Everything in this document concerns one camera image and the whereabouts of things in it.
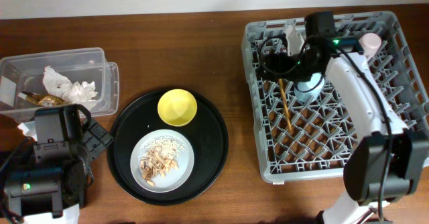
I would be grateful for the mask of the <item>wooden chopstick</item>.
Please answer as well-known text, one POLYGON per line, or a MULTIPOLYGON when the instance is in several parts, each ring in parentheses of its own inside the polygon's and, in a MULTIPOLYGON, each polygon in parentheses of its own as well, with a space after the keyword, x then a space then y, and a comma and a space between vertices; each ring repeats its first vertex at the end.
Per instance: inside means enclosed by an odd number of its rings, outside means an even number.
POLYGON ((278 84, 279 84, 279 87, 280 87, 280 94, 282 96, 282 103, 283 103, 283 106, 284 106, 284 115, 286 117, 286 123, 287 123, 287 126, 288 126, 288 131, 292 132, 293 130, 292 130, 292 124, 291 124, 291 121, 290 121, 290 112, 289 112, 287 101, 286 101, 286 93, 285 93, 285 90, 284 90, 283 80, 281 78, 278 79, 278 84))

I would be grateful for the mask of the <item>yellow bowl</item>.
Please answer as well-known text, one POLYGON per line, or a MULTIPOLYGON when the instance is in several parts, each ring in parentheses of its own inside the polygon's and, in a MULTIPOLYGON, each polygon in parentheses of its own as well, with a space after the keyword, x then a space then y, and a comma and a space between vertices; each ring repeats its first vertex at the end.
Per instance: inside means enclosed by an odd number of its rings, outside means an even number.
POLYGON ((184 89, 172 89, 164 93, 157 106, 160 119, 168 125, 182 127, 189 124, 198 109, 196 98, 184 89))

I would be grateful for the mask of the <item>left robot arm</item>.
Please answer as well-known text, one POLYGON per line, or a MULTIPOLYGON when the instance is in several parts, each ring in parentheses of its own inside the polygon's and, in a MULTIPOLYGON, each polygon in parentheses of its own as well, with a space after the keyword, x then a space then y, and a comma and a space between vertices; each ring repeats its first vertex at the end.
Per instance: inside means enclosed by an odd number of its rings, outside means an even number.
POLYGON ((1 153, 1 216, 10 223, 77 223, 91 164, 112 135, 80 104, 38 109, 25 139, 1 153))

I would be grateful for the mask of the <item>white tissue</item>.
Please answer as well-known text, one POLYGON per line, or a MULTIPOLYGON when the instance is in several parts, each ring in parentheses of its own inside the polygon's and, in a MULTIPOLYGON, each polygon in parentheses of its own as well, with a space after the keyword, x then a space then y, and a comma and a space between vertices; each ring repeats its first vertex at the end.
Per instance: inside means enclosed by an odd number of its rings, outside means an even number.
POLYGON ((96 106, 95 81, 72 83, 67 77, 57 73, 51 66, 44 68, 42 83, 50 95, 60 97, 66 103, 78 103, 88 110, 96 106))

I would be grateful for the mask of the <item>gold foil wrapper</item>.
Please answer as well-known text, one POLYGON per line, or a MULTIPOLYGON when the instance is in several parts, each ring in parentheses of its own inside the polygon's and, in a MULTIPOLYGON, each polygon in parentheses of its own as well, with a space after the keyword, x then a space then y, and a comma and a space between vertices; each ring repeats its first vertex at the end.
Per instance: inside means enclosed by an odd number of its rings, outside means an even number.
POLYGON ((33 105, 41 107, 51 107, 66 104, 66 101, 54 95, 43 95, 23 91, 18 94, 18 97, 26 100, 27 102, 30 102, 33 105))

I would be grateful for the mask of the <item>pink cup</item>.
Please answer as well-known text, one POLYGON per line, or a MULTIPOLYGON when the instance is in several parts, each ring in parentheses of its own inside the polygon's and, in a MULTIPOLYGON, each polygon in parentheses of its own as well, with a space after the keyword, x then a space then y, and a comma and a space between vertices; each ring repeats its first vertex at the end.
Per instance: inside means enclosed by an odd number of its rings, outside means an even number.
POLYGON ((359 39, 359 43, 364 50, 364 55, 367 59, 370 59, 376 55, 379 48, 381 47, 381 38, 374 33, 366 33, 359 39))

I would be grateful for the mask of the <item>light blue cup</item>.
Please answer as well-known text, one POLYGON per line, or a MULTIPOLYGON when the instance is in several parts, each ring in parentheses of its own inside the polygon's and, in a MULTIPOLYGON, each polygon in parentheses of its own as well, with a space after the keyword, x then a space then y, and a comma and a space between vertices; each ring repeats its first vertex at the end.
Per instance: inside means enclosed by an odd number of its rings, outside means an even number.
POLYGON ((309 81, 294 85, 294 94, 299 102, 311 103, 319 96, 324 83, 324 76, 321 73, 314 73, 309 81))

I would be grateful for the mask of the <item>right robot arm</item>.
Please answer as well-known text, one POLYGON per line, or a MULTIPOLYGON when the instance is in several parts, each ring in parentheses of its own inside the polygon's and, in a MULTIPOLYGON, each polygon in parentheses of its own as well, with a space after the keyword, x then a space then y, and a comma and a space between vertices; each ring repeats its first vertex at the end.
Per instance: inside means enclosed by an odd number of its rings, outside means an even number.
POLYGON ((381 47, 374 33, 343 36, 330 11, 307 15, 305 36, 279 35, 285 52, 258 47, 259 73, 268 80, 308 82, 325 77, 341 96, 355 127, 358 146, 343 169, 344 193, 317 223, 364 223, 386 205, 414 194, 428 152, 428 136, 412 131, 391 108, 368 61, 381 47))

